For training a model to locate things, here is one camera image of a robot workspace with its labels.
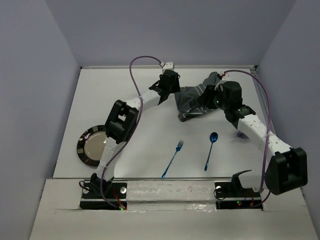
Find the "grey striped cloth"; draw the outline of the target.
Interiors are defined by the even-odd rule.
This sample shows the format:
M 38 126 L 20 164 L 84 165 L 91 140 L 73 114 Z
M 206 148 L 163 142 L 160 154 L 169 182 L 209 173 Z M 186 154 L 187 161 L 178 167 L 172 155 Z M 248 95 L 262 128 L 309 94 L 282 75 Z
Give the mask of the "grey striped cloth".
M 221 76 L 218 72 L 211 72 L 209 76 L 197 86 L 181 87 L 180 92 L 176 92 L 174 94 L 178 110 L 178 118 L 181 122 L 186 122 L 217 110 L 201 107 L 197 102 L 197 98 L 204 93 L 207 85 L 216 86 L 221 80 L 220 77 Z

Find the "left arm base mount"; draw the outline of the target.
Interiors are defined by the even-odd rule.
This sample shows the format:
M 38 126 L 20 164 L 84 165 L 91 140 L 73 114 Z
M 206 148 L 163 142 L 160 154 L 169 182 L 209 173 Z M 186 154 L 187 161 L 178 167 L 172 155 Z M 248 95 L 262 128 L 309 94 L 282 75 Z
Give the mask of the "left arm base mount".
M 82 210 L 107 210 L 107 211 L 125 211 L 127 209 L 127 190 L 126 182 L 114 181 L 110 187 L 107 187 L 103 195 L 100 189 L 91 187 L 88 180 L 79 181 L 82 189 L 79 208 Z

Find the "blue metallic spoon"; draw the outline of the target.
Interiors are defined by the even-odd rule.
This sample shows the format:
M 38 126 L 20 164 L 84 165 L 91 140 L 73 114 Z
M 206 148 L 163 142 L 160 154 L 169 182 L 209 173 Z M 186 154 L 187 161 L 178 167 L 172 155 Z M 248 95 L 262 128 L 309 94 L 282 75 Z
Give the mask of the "blue metallic spoon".
M 214 143 L 218 140 L 218 137 L 219 137 L 219 135 L 218 135 L 217 132 L 212 132 L 210 134 L 210 136 L 209 136 L 209 140 L 210 140 L 211 145 L 210 145 L 210 149 L 209 149 L 209 152 L 208 152 L 207 160 L 206 160 L 206 163 L 205 163 L 205 166 L 204 166 L 204 171 L 205 172 L 208 170 L 212 148 L 213 148 Z

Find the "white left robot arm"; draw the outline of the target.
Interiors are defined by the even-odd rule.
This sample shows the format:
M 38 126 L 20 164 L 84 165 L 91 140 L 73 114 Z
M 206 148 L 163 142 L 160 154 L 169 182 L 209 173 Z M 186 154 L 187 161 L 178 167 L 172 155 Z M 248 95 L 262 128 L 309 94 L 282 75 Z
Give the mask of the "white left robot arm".
M 128 101 L 117 100 L 105 122 L 105 145 L 98 167 L 90 177 L 90 188 L 97 196 L 110 194 L 115 166 L 122 150 L 135 132 L 145 110 L 160 105 L 170 94 L 180 91 L 180 75 L 166 69 L 142 95 Z

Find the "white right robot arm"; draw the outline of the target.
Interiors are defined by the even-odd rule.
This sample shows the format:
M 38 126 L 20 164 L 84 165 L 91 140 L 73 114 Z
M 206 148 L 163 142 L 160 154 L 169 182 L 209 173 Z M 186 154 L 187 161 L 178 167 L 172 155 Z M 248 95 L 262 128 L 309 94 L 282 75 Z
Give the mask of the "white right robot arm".
M 226 120 L 263 152 L 261 175 L 246 175 L 230 183 L 235 196 L 242 196 L 248 189 L 280 195 L 308 183 L 307 153 L 301 147 L 291 147 L 268 130 L 256 112 L 243 104 L 238 82 L 223 80 L 218 86 L 208 85 L 197 101 L 204 108 L 222 110 Z

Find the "white table edge rail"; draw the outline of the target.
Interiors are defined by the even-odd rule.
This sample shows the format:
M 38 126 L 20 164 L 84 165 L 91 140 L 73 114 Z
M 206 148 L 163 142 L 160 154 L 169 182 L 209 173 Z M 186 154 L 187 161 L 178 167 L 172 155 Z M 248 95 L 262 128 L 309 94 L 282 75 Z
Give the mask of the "white table edge rail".
M 173 67 L 174 69 L 255 69 L 256 65 L 177 65 L 173 63 L 165 63 L 165 67 Z M 81 69 L 129 69 L 129 65 L 118 66 L 81 66 Z M 159 64 L 156 65 L 133 65 L 132 69 L 157 69 L 162 67 Z

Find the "blue metallic fork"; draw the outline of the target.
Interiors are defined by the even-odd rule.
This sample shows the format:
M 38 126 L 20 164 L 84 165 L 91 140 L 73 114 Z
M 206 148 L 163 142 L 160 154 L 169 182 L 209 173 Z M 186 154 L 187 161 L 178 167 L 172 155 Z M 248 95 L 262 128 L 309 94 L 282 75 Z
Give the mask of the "blue metallic fork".
M 171 164 L 173 163 L 173 160 L 175 159 L 177 153 L 181 151 L 181 149 L 182 149 L 182 147 L 183 147 L 183 144 L 184 144 L 184 141 L 183 141 L 183 140 L 180 140 L 180 141 L 178 142 L 178 144 L 177 144 L 177 146 L 176 146 L 176 148 L 175 148 L 175 153 L 173 154 L 173 156 L 172 156 L 169 164 L 167 165 L 166 169 L 164 170 L 164 172 L 163 172 L 163 174 L 162 174 L 162 176 L 161 176 L 162 179 L 164 179 L 164 178 L 166 177 L 166 174 L 167 174 L 167 172 L 168 172 Z

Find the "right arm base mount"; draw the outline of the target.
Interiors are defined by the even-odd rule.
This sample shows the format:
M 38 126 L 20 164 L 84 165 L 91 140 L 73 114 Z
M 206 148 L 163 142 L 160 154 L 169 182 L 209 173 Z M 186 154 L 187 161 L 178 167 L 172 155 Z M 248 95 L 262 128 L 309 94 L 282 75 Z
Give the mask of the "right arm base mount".
M 237 187 L 231 181 L 218 181 L 214 186 L 217 210 L 263 209 L 261 195 L 252 189 Z

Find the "purple mug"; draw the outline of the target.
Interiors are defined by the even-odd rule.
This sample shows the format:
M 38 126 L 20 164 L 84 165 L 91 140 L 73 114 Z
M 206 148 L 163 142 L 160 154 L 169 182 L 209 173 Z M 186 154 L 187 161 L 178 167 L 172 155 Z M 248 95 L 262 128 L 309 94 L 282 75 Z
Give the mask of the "purple mug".
M 248 136 L 245 135 L 245 134 L 244 134 L 243 132 L 241 132 L 241 131 L 238 131 L 237 134 L 236 134 L 236 136 L 237 136 L 238 138 L 241 138 L 241 139 L 244 139 L 244 140 L 248 139 Z

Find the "dark rimmed dinner plate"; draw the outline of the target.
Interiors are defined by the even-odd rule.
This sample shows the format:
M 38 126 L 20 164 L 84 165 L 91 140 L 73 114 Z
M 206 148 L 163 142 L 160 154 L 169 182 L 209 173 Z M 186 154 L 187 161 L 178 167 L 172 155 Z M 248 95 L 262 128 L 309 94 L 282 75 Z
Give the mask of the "dark rimmed dinner plate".
M 95 125 L 87 129 L 79 137 L 76 154 L 86 166 L 97 168 L 106 144 L 106 126 Z

